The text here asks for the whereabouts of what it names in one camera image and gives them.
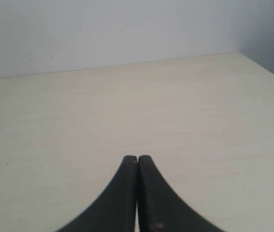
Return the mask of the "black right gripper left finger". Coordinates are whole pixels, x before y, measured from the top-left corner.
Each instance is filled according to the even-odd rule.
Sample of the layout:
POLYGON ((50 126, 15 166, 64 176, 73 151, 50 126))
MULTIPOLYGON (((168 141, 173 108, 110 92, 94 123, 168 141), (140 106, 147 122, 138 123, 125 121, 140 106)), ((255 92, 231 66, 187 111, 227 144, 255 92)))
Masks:
POLYGON ((98 198, 60 232, 133 232, 136 219, 137 158, 124 156, 98 198))

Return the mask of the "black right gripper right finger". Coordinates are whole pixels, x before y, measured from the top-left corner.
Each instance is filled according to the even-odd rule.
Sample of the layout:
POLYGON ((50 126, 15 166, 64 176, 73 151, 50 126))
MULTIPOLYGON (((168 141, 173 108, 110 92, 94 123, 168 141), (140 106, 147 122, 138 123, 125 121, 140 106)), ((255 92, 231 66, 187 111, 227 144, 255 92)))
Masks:
POLYGON ((221 231, 176 194, 148 155, 138 158, 137 211, 141 232, 221 231))

